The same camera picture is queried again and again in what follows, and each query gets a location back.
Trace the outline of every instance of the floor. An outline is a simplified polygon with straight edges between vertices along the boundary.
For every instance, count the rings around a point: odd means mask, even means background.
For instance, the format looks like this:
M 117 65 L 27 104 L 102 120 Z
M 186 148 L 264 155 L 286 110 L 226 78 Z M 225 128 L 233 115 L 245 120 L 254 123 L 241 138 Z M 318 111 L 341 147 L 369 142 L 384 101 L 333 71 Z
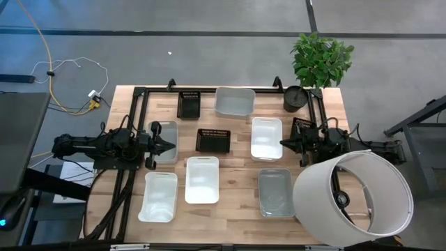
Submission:
M 298 33 L 315 29 L 355 46 L 353 66 L 340 87 L 350 127 L 360 123 L 364 139 L 384 140 L 384 129 L 446 92 L 443 0 L 22 2 L 48 31 L 146 31 L 140 36 L 46 36 L 53 59 L 85 56 L 108 69 L 110 81 L 102 96 L 109 102 L 117 84 L 167 84 L 171 78 L 177 84 L 270 86 L 279 75 L 284 85 L 293 85 L 292 44 Z M 32 29 L 16 1 L 0 3 L 0 73 L 29 74 L 38 61 L 47 61 L 38 36 L 2 29 Z M 106 80 L 94 63 L 79 63 L 81 68 L 68 62 L 56 72 L 54 92 L 65 106 L 82 106 L 87 94 Z M 37 67 L 39 81 L 46 71 L 45 65 Z M 47 91 L 48 85 L 0 83 L 0 90 Z M 48 110 L 34 153 L 50 150 L 62 133 L 96 135 L 108 113 L 106 107 L 81 117 Z M 440 121 L 446 121 L 446 114 Z M 401 134 L 395 137 L 403 139 Z M 408 163 L 399 169 L 417 198 L 424 188 L 407 147 L 406 155 Z M 81 155 L 73 159 L 86 160 Z M 69 226 L 55 224 L 47 222 L 42 228 L 63 232 Z M 434 199 L 416 203 L 414 218 L 401 236 L 411 247 L 444 250 L 445 233 L 446 199 Z M 58 239 L 43 234 L 37 243 L 48 241 Z

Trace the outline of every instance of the green plant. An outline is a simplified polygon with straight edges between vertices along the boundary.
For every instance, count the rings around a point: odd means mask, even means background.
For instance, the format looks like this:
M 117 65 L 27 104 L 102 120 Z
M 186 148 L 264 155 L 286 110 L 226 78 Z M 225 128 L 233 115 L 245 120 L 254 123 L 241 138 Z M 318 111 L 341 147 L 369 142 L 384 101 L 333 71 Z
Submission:
M 317 32 L 310 36 L 300 34 L 291 53 L 294 53 L 294 74 L 302 87 L 325 88 L 339 86 L 351 67 L 350 53 L 354 46 L 344 47 L 344 42 L 332 38 L 319 38 Z

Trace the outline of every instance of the yellow cable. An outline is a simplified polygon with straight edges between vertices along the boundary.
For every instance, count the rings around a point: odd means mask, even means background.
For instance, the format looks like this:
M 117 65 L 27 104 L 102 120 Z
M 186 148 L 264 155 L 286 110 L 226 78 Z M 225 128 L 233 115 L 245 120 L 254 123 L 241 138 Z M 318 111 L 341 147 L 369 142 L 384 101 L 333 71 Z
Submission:
M 40 35 L 40 38 L 42 38 L 43 43 L 45 44 L 45 48 L 47 49 L 47 53 L 48 53 L 48 61 L 49 61 L 49 71 L 52 72 L 53 71 L 53 64 L 52 64 L 52 58 L 51 58 L 51 52 L 49 52 L 49 47 L 47 44 L 47 41 L 45 40 L 45 37 L 43 36 L 42 32 L 40 31 L 39 27 L 37 26 L 36 22 L 34 22 L 33 17 L 31 16 L 31 14 L 28 13 L 28 11 L 26 10 L 26 8 L 23 6 L 22 2 L 20 0 L 17 0 L 18 4 L 20 5 L 20 7 L 22 7 L 22 10 L 25 12 L 25 14 L 28 16 L 29 20 L 31 20 L 31 22 L 34 25 L 34 28 L 36 28 L 37 32 Z M 53 94 L 53 87 L 52 87 L 52 82 L 53 82 L 53 77 L 49 76 L 49 94 L 51 94 L 51 97 L 54 99 L 54 101 L 56 101 L 57 105 L 65 112 L 67 112 L 70 115 L 74 115 L 74 116 L 79 116 L 79 115 L 84 115 L 88 112 L 90 112 L 91 110 L 93 110 L 93 108 L 89 107 L 85 112 L 80 112 L 80 113 L 74 113 L 74 112 L 69 112 L 67 109 L 65 109 L 64 106 L 61 105 L 61 103 L 57 100 L 57 98 L 54 96 Z
M 39 154 L 33 155 L 33 156 L 31 156 L 31 158 L 36 158 L 36 157 L 44 156 L 44 155 L 47 155 L 47 154 L 49 154 L 49 153 L 51 153 L 51 151 L 48 151 L 48 152 L 44 152 L 44 153 L 39 153 Z

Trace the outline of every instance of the butcher block tabletop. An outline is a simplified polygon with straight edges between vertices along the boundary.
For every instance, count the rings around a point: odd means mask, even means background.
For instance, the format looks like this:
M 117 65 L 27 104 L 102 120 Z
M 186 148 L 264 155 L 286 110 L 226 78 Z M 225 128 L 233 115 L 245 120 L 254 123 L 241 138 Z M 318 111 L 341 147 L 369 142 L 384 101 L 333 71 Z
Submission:
M 118 128 L 129 113 L 133 89 L 136 86 L 117 86 L 109 114 L 107 129 Z M 139 120 L 139 99 L 134 119 Z M 327 117 L 336 117 L 339 127 L 348 130 L 346 112 L 339 88 L 323 90 Z M 283 108 L 282 94 L 256 94 L 254 113 L 249 119 L 225 119 L 214 110 L 215 94 L 201 94 L 201 115 L 198 120 L 177 119 L 178 93 L 150 93 L 144 127 L 151 121 L 176 121 L 178 124 L 178 162 L 158 165 L 157 172 L 174 172 L 178 176 L 176 214 L 168 223 L 140 222 L 144 176 L 149 172 L 141 164 L 137 171 L 128 216 L 125 242 L 139 243 L 233 243 L 233 244 L 292 244 L 306 245 L 319 242 L 308 234 L 295 218 L 264 218 L 259 210 L 258 174 L 264 168 L 286 168 L 292 174 L 292 184 L 303 170 L 300 154 L 284 148 L 276 162 L 253 161 L 250 153 L 251 125 L 254 117 L 278 118 L 283 125 L 283 139 L 288 139 L 293 117 L 309 118 L 308 107 L 295 113 Z M 317 102 L 316 118 L 320 124 Z M 231 131 L 231 151 L 228 154 L 199 153 L 195 151 L 199 128 Z M 216 204 L 188 204 L 185 201 L 186 161 L 192 156 L 215 156 L 220 160 L 220 199 Z M 110 207 L 117 171 L 106 171 L 96 182 L 89 198 L 86 214 L 86 232 L 90 233 Z M 369 217 L 360 182 L 348 173 L 339 173 L 343 191 L 351 198 L 346 211 L 354 223 L 367 229 Z M 121 210 L 116 214 L 115 231 L 119 226 Z

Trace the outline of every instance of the white cable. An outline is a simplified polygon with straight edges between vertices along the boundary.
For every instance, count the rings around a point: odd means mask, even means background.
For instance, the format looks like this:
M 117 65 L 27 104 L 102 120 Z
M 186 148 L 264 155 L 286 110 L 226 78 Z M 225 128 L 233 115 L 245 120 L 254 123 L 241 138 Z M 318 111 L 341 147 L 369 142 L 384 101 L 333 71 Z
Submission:
M 32 166 L 30 166 L 28 168 L 33 169 L 34 167 L 37 167 L 38 165 L 42 164 L 43 162 L 47 161 L 49 158 L 52 158 L 52 157 L 53 157 L 53 155 L 50 155 L 50 156 L 44 158 L 43 160 L 37 162 L 36 164 L 34 164 L 34 165 L 32 165 Z
M 55 60 L 55 61 L 53 61 L 52 63 L 56 63 L 56 62 L 61 62 L 61 63 L 53 69 L 53 72 L 54 72 L 57 68 L 59 68 L 60 66 L 62 66 L 65 62 L 73 62 L 73 63 L 75 63 L 75 65 L 76 65 L 78 68 L 80 68 L 81 66 L 76 62 L 77 60 L 80 60 L 80 59 L 85 59 L 85 60 L 87 60 L 87 61 L 90 61 L 91 63 L 95 63 L 97 66 L 99 66 L 99 67 L 101 67 L 102 69 L 105 70 L 105 77 L 107 78 L 107 81 L 105 82 L 105 84 L 104 84 L 104 86 L 102 87 L 102 89 L 99 91 L 99 94 L 101 94 L 102 91 L 104 91 L 105 87 L 109 84 L 109 71 L 108 71 L 108 69 L 106 69 L 104 66 L 101 66 L 100 63 L 98 63 L 98 62 L 96 62 L 96 61 L 94 61 L 94 60 L 87 59 L 87 58 L 84 57 L 84 56 L 81 56 L 81 57 L 79 57 L 79 58 L 77 58 L 77 59 Z M 37 63 L 35 64 L 35 66 L 34 66 L 34 68 L 33 68 L 33 71 L 31 72 L 30 75 L 32 75 L 32 74 L 34 73 L 34 71 L 36 71 L 36 67 L 37 67 L 37 65 L 40 64 L 40 63 L 49 63 L 49 62 L 46 62 L 46 61 L 39 61 L 39 62 L 37 62 Z M 38 83 L 38 84 L 44 84 L 44 83 L 46 83 L 48 80 L 49 80 L 49 77 L 47 77 L 47 79 L 46 79 L 45 81 L 39 82 L 39 81 L 35 80 L 34 82 L 36 82 L 36 83 Z

